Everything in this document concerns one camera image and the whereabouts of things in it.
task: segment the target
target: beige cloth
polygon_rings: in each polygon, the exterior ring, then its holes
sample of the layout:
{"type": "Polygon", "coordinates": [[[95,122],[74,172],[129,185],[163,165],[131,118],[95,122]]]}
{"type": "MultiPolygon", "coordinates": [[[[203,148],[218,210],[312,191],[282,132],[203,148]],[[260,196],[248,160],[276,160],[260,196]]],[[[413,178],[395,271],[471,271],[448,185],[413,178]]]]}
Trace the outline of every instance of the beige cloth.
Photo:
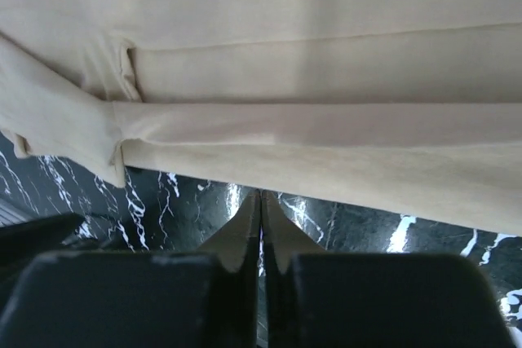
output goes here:
{"type": "Polygon", "coordinates": [[[522,0],[0,0],[17,156],[522,235],[522,0]]]}

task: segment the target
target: marble surface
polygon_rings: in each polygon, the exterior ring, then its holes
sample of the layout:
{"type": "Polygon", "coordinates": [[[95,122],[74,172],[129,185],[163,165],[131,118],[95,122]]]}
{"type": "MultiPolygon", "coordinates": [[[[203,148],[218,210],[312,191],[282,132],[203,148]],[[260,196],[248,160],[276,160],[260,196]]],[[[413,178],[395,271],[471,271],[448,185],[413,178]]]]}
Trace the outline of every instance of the marble surface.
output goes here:
{"type": "MultiPolygon", "coordinates": [[[[250,189],[172,173],[127,170],[118,189],[53,156],[18,160],[0,136],[0,198],[33,218],[73,211],[86,216],[78,238],[131,251],[190,251],[223,226],[250,189]]],[[[276,194],[299,227],[333,251],[454,253],[489,277],[501,312],[522,335],[522,239],[360,206],[276,194]]],[[[259,274],[263,275],[263,265],[259,274]]],[[[266,341],[264,286],[259,287],[259,342],[266,341]]]]}

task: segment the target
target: fabric fold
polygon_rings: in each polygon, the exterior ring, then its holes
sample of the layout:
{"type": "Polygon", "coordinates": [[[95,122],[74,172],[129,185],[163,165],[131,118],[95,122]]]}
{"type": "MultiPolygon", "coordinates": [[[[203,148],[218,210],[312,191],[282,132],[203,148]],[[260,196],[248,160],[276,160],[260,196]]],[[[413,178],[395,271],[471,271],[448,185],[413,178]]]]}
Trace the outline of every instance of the fabric fold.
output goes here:
{"type": "Polygon", "coordinates": [[[4,37],[0,58],[2,128],[24,138],[29,155],[66,156],[123,186],[112,103],[81,91],[4,37]]]}
{"type": "Polygon", "coordinates": [[[522,143],[522,104],[114,103],[124,139],[325,148],[522,143]]]}

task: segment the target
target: black plastic object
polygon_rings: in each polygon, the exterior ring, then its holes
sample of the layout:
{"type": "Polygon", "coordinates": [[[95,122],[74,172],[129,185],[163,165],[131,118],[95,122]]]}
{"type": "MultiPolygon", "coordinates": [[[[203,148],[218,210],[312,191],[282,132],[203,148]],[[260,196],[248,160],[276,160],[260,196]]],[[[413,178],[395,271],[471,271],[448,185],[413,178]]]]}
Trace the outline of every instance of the black plastic object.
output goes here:
{"type": "Polygon", "coordinates": [[[45,253],[0,346],[255,346],[263,230],[270,347],[514,347],[466,259],[327,253],[267,192],[195,253],[45,253]]]}
{"type": "Polygon", "coordinates": [[[83,221],[83,216],[77,214],[61,214],[0,228],[0,311],[20,272],[34,256],[62,248],[61,242],[83,221]]]}

